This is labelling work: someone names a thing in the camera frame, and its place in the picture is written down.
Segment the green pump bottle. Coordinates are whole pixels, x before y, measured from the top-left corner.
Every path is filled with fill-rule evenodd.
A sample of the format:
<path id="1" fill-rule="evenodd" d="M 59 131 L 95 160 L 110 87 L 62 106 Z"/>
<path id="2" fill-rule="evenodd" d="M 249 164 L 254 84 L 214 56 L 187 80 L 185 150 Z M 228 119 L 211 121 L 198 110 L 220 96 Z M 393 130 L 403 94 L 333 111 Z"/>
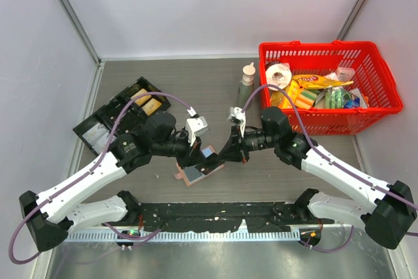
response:
<path id="1" fill-rule="evenodd" d="M 256 68 L 254 62 L 242 68 L 242 78 L 238 88 L 238 107 L 243 108 L 254 91 L 254 76 Z"/>

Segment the white small packet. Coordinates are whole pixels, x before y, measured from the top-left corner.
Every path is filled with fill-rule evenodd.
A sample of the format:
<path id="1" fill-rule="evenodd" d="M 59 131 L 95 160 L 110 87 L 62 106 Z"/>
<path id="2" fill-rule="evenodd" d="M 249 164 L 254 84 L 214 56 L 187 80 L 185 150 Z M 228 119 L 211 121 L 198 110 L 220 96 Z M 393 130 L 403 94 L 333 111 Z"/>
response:
<path id="1" fill-rule="evenodd" d="M 355 69 L 349 67 L 338 67 L 335 73 L 339 81 L 349 82 L 352 81 L 355 76 Z"/>

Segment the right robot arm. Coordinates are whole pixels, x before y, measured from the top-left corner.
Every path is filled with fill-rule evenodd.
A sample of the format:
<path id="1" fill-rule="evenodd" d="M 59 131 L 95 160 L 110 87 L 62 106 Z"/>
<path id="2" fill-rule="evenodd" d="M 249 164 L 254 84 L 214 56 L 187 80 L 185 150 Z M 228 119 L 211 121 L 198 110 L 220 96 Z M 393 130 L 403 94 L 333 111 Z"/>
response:
<path id="1" fill-rule="evenodd" d="M 246 125 L 246 115 L 232 107 L 229 140 L 219 157 L 223 161 L 249 161 L 250 152 L 272 149 L 284 164 L 312 174 L 336 187 L 348 198 L 331 197 L 307 189 L 296 201 L 295 216 L 302 223 L 329 219 L 362 229 L 377 244 L 395 249 L 417 219 L 410 187 L 397 180 L 390 184 L 368 176 L 338 159 L 309 136 L 293 131 L 277 107 L 261 113 L 262 127 Z"/>

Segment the black card organizer tray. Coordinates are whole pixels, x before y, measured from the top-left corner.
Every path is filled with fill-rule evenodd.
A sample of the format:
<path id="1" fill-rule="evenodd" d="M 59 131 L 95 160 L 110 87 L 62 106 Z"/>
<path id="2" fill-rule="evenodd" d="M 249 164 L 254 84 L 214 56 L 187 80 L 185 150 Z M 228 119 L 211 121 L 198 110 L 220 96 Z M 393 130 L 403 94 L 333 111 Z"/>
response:
<path id="1" fill-rule="evenodd" d="M 73 129 L 76 135 L 93 154 L 96 156 L 101 154 L 108 141 L 108 136 L 113 128 L 114 122 L 119 116 L 122 108 L 131 100 L 131 96 L 141 89 L 145 89 L 148 92 L 160 91 L 150 81 L 141 76 L 134 84 L 126 87 L 115 97 L 111 98 L 109 102 L 97 109 L 91 116 Z M 157 109 L 154 114 L 162 110 L 167 110 L 171 106 L 170 101 L 165 96 L 152 95 L 151 98 L 155 98 L 162 103 L 161 107 Z M 117 136 L 142 127 L 148 117 L 149 116 L 142 110 L 142 107 L 133 103 L 120 120 L 112 139 L 116 140 Z M 82 138 L 82 135 L 96 123 L 103 124 L 108 129 L 108 133 L 101 137 L 96 144 L 91 146 Z"/>

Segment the gold card stack lower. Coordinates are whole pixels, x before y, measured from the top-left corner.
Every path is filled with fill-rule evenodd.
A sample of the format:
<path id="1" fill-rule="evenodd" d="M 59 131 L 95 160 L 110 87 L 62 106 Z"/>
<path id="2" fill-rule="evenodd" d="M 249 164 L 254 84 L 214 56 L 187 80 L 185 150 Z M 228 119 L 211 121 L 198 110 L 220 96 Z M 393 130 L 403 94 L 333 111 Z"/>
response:
<path id="1" fill-rule="evenodd" d="M 147 101 L 143 106 L 142 110 L 148 115 L 151 116 L 157 109 L 161 107 L 162 103 L 155 99 L 151 98 L 149 101 Z"/>

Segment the yellow green sponge pack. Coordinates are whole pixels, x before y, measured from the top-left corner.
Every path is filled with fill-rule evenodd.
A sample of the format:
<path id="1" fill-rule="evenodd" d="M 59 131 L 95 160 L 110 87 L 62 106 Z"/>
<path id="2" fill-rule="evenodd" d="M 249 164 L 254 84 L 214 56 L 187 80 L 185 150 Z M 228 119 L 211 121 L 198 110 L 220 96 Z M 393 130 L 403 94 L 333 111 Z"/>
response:
<path id="1" fill-rule="evenodd" d="M 285 88 L 285 92 L 297 108 L 303 109 L 310 109 L 320 94 L 319 90 L 306 89 L 294 80 Z"/>

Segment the toilet paper roll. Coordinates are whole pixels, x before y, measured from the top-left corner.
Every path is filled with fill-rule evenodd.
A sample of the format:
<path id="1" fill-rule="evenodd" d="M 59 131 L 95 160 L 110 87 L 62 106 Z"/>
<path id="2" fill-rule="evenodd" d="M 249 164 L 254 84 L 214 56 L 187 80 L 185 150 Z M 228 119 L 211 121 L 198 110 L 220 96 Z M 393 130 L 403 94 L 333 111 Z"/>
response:
<path id="1" fill-rule="evenodd" d="M 271 63 L 267 65 L 266 83 L 284 90 L 290 83 L 293 74 L 288 63 Z"/>

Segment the gold card stack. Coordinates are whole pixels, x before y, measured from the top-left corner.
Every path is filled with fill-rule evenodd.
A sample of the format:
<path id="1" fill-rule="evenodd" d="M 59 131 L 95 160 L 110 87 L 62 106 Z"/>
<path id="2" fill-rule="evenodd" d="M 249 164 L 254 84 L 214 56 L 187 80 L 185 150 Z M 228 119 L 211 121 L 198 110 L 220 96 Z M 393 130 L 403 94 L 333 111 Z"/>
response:
<path id="1" fill-rule="evenodd" d="M 135 103 L 141 107 L 143 104 L 147 103 L 151 97 L 151 95 L 148 95 L 148 91 L 146 91 L 145 89 L 141 89 L 134 95 L 132 95 L 131 99 L 134 99 Z"/>
<path id="2" fill-rule="evenodd" d="M 155 99 L 151 98 L 149 101 L 147 101 L 143 106 L 142 110 L 148 115 L 151 116 L 157 109 L 161 107 L 162 103 Z"/>

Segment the green packaged item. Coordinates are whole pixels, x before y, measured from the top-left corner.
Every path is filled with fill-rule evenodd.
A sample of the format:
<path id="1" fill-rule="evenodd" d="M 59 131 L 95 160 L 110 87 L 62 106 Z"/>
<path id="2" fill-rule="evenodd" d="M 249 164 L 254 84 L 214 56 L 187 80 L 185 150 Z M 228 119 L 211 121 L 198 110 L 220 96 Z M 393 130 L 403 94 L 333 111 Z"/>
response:
<path id="1" fill-rule="evenodd" d="M 325 108 L 339 109 L 344 106 L 344 92 L 343 87 L 333 87 L 325 90 Z"/>

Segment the black card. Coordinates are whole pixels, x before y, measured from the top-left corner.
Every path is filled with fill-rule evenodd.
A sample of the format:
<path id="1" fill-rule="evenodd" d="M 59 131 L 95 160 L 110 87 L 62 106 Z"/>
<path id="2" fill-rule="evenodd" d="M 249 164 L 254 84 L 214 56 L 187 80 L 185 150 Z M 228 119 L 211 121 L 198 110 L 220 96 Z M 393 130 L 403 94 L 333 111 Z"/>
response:
<path id="1" fill-rule="evenodd" d="M 203 173 L 203 175 L 210 174 L 211 172 L 215 171 L 218 167 L 219 167 L 219 163 L 217 161 L 209 161 L 209 160 L 206 160 L 195 166 L 195 168 L 199 172 Z"/>

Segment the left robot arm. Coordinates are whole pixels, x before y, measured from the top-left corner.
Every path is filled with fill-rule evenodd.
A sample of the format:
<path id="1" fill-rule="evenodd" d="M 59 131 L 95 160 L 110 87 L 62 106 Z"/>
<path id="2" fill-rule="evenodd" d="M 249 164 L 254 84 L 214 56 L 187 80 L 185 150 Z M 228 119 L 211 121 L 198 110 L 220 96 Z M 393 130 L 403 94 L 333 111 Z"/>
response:
<path id="1" fill-rule="evenodd" d="M 85 227 L 107 222 L 135 224 L 140 215 L 138 201 L 126 191 L 101 202 L 84 201 L 106 185 L 147 165 L 153 156 L 173 157 L 181 167 L 205 166 L 207 157 L 201 150 L 200 139 L 208 130 L 205 118 L 194 115 L 179 131 L 175 126 L 172 114 L 158 112 L 138 129 L 117 136 L 89 165 L 60 184 L 40 193 L 21 194 L 22 216 L 37 250 L 51 250 Z"/>

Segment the blue packaged item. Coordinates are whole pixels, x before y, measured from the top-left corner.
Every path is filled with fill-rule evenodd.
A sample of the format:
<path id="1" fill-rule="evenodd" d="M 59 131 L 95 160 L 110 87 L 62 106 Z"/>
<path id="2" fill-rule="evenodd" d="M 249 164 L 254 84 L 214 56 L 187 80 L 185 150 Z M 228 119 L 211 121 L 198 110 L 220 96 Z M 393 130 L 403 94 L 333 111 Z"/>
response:
<path id="1" fill-rule="evenodd" d="M 348 94 L 344 97 L 344 105 L 343 108 L 368 108 L 368 103 L 364 99 L 362 95 L 354 95 L 354 94 Z"/>

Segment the red shopping basket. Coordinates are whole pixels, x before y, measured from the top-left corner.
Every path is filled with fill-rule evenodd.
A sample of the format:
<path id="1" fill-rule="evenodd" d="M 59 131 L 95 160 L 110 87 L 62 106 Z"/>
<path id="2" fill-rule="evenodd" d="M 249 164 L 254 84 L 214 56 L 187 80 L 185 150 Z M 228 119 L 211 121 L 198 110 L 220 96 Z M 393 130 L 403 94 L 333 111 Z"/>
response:
<path id="1" fill-rule="evenodd" d="M 368 98 L 368 108 L 299 109 L 309 135 L 356 135 L 404 107 L 389 66 L 370 41 L 261 43 L 261 84 L 266 84 L 266 64 L 272 61 L 288 63 L 293 74 L 325 75 L 338 67 L 355 70 L 352 86 Z"/>

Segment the pink card holder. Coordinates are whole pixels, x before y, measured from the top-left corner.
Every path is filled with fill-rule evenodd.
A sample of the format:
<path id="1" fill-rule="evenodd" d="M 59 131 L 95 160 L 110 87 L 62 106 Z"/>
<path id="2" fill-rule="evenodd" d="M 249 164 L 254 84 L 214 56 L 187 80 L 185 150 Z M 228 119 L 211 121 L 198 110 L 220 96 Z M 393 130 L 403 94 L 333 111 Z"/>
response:
<path id="1" fill-rule="evenodd" d="M 191 186 L 203 180 L 212 173 L 222 169 L 223 164 L 218 162 L 212 166 L 192 166 L 186 167 L 184 169 L 181 168 L 179 164 L 176 164 L 176 168 L 178 169 L 178 172 L 174 175 L 175 179 L 183 180 L 186 186 Z"/>

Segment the gold card stack upper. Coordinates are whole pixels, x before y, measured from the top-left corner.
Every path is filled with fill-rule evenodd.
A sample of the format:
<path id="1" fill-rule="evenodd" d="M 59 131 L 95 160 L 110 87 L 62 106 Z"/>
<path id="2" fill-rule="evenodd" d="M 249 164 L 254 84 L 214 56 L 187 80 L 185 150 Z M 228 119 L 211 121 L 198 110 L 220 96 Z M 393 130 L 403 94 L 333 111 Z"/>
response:
<path id="1" fill-rule="evenodd" d="M 147 103 L 151 97 L 151 95 L 148 95 L 148 91 L 146 91 L 145 89 L 141 89 L 134 95 L 132 95 L 131 99 L 134 99 L 135 103 L 141 107 L 143 104 Z"/>

